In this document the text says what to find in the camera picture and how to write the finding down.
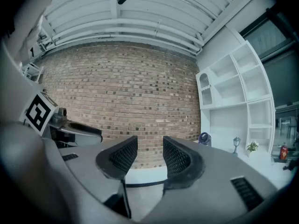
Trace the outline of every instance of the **white pipe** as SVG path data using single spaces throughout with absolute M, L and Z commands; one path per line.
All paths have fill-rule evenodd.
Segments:
M 55 39 L 66 35 L 70 32 L 74 32 L 83 28 L 89 28 L 89 27 L 93 27 L 93 26 L 100 26 L 100 25 L 111 25 L 111 24 L 132 24 L 132 25 L 142 25 L 142 26 L 147 26 L 147 27 L 152 27 L 152 28 L 156 28 L 157 27 L 157 22 L 153 22 L 153 21 L 144 21 L 144 20 L 137 20 L 137 19 L 125 19 L 125 18 L 117 18 L 117 19 L 107 19 L 107 20 L 100 20 L 100 21 L 92 21 L 92 22 L 88 22 L 88 23 L 84 23 L 69 29 L 66 29 L 65 31 L 62 31 L 58 34 L 56 34 L 55 36 L 53 36 L 50 39 L 44 40 L 43 44 L 48 44 L 51 41 L 54 41 Z M 175 28 L 171 28 L 169 26 L 166 25 L 159 25 L 159 29 L 161 30 L 165 30 L 165 31 L 169 31 L 171 33 L 180 35 L 190 41 L 193 41 L 197 44 L 199 44 L 200 46 L 204 46 L 204 42 L 200 41 L 199 39 L 185 33 L 182 32 L 180 30 L 177 30 Z
M 180 46 L 178 46 L 176 44 L 173 44 L 173 43 L 170 43 L 170 42 L 165 42 L 165 41 L 161 41 L 161 40 L 157 40 L 157 39 L 153 39 L 153 38 L 149 38 L 149 37 L 143 37 L 143 36 L 120 35 L 120 34 L 93 35 L 93 36 L 88 36 L 88 37 L 81 37 L 81 38 L 74 39 L 74 40 L 71 40 L 71 41 L 68 41 L 68 42 L 64 42 L 64 43 L 61 43 L 61 44 L 56 45 L 54 47 L 48 48 L 47 51 L 49 51 L 51 49 L 54 49 L 54 48 L 57 48 L 57 47 L 60 47 L 60 46 L 63 46 L 63 45 L 66 45 L 66 44 L 69 44 L 69 43 L 73 43 L 73 42 L 79 42 L 79 41 L 94 39 L 94 38 L 110 38 L 110 37 L 128 37 L 128 38 L 137 38 L 137 39 L 149 40 L 149 41 L 154 41 L 154 42 L 159 42 L 159 43 L 163 43 L 163 44 L 166 44 L 166 45 L 170 45 L 170 46 L 185 50 L 187 52 L 190 52 L 191 54 L 194 54 L 194 55 L 197 54 L 196 52 L 190 51 L 190 50 L 188 50 L 184 47 L 180 47 Z
M 47 49 L 50 49 L 52 47 L 54 47 L 55 45 L 59 45 L 63 42 L 66 42 L 66 41 L 69 41 L 69 40 L 72 40 L 72 39 L 75 39 L 75 38 L 78 38 L 78 37 L 81 37 L 81 36 L 86 36 L 86 35 L 93 35 L 93 34 L 99 34 L 99 33 L 110 33 L 110 32 L 130 32 L 130 33 L 139 33 L 139 34 L 145 34 L 145 35 L 152 35 L 152 36 L 157 36 L 157 37 L 160 37 L 160 38 L 163 38 L 163 39 L 166 39 L 166 40 L 169 40 L 169 41 L 173 41 L 173 42 L 176 42 L 176 43 L 179 43 L 179 44 L 182 44 L 186 47 L 189 47 L 195 51 L 200 51 L 200 48 L 188 43 L 188 42 L 185 42 L 181 39 L 178 39 L 176 37 L 173 37 L 173 36 L 170 36 L 170 35 L 166 35 L 166 34 L 163 34 L 163 33 L 159 33 L 155 31 L 149 31 L 149 30 L 145 30 L 145 29 L 139 29 L 139 28 L 122 28 L 122 27 L 116 27 L 116 28 L 105 28 L 105 29 L 101 29 L 101 30 L 91 30 L 91 31 L 85 31 L 85 32 L 80 32 L 80 33 L 77 33 L 77 34 L 74 34 L 74 35 L 71 35 L 71 36 L 68 36 L 66 38 L 63 38 L 57 42 L 55 42 L 54 44 L 51 44 L 47 47 Z

